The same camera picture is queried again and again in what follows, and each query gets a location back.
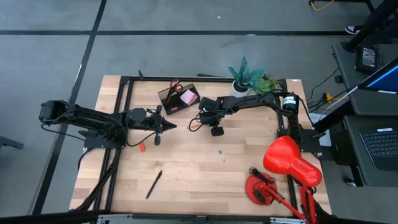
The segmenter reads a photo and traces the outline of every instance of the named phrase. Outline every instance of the red lamp shade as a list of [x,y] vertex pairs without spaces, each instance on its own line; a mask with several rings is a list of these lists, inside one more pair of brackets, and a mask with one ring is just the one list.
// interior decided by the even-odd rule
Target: red lamp shade
[[322,173],[301,158],[299,146],[289,136],[282,136],[269,146],[262,164],[275,174],[290,174],[307,187],[315,187],[322,180]]

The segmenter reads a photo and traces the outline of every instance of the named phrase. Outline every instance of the scissors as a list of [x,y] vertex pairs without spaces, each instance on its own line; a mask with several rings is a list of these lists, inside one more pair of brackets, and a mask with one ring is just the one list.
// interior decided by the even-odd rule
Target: scissors
[[178,80],[178,79],[174,79],[174,80],[172,80],[171,82],[170,82],[170,90],[169,90],[169,93],[167,94],[167,96],[166,96],[166,103],[165,103],[165,105],[167,105],[167,103],[169,102],[169,100],[170,100],[170,96],[173,94],[173,93],[179,93],[179,92],[181,92],[182,91],[182,85],[180,84],[180,80]]

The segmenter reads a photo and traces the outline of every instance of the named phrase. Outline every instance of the pen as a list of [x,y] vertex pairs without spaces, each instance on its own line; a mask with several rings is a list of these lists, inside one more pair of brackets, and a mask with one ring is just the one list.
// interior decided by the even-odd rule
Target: pen
[[159,174],[157,174],[157,177],[156,177],[156,179],[155,179],[155,182],[154,182],[154,184],[152,184],[152,186],[150,187],[149,192],[148,192],[148,194],[147,194],[147,197],[146,197],[145,199],[148,199],[148,198],[149,198],[150,193],[152,192],[152,190],[154,189],[154,187],[155,187],[155,185],[156,185],[156,183],[157,183],[157,180],[159,180],[159,178],[160,178],[161,176],[162,176],[162,170],[159,172]]

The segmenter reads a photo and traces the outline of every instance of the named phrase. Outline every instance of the wooden tabletop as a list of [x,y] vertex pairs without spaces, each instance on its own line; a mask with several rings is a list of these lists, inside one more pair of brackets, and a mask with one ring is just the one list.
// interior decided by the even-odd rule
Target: wooden tabletop
[[[95,109],[112,113],[118,92],[120,76],[104,76]],[[201,96],[216,99],[231,94],[231,83],[194,82]],[[287,80],[289,91],[294,91],[305,101],[300,80]],[[135,81],[130,109],[156,108],[161,104],[158,91],[169,87],[169,82]],[[177,128],[162,135],[159,146],[154,138],[145,141],[146,152],[139,147],[122,150],[119,163],[112,212],[168,213],[205,215],[291,216],[292,212],[282,204],[256,205],[245,194],[244,184],[251,166],[275,177],[278,191],[290,202],[286,175],[272,174],[262,166],[262,158],[268,146],[276,139],[277,115],[270,108],[241,110],[221,120],[225,134],[212,137],[210,128],[203,126],[197,132],[187,129],[189,121],[198,113],[198,105],[167,116],[167,121]],[[298,119],[304,128],[310,128],[302,105]],[[129,142],[134,144],[150,132],[130,130]],[[76,180],[70,208],[79,206],[98,181],[104,149],[88,153],[82,160]],[[310,153],[302,153],[304,159],[321,170],[320,162]],[[163,175],[150,197],[146,200],[157,174]],[[108,187],[103,191],[106,198]],[[300,195],[296,189],[297,200]],[[324,210],[331,212],[324,181],[315,194]]]

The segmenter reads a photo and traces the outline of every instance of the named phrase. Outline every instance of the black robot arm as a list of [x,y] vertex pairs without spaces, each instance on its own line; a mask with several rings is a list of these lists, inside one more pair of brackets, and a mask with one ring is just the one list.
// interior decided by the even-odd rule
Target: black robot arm
[[66,123],[88,129],[79,131],[86,137],[85,147],[123,148],[127,143],[127,129],[153,131],[155,144],[159,145],[160,134],[177,127],[160,115],[161,110],[159,105],[156,110],[135,108],[108,114],[76,104],[68,105],[65,101],[47,101],[42,104],[39,119],[43,125]]
[[[278,97],[284,98],[282,107],[275,103],[275,99]],[[286,91],[270,91],[262,95],[239,98],[235,96],[221,96],[217,97],[216,100],[203,97],[199,104],[201,113],[198,120],[201,124],[213,127],[211,129],[213,136],[220,136],[224,134],[224,131],[222,127],[218,126],[220,125],[221,118],[224,118],[225,115],[236,113],[241,109],[266,106],[273,109],[277,114],[287,117],[289,128],[286,135],[300,142],[302,140],[302,127],[297,117],[299,102],[300,98],[298,95]]]

